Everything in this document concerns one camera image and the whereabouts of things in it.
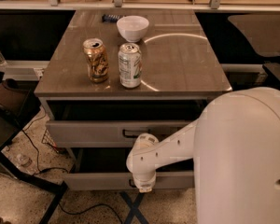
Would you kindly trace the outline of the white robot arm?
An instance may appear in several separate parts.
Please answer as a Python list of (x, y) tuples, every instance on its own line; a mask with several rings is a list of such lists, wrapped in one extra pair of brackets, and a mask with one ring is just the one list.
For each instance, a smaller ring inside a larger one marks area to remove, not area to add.
[(193, 160), (198, 224), (280, 224), (280, 91), (219, 96), (163, 141), (140, 135), (126, 165), (142, 192), (157, 169)]

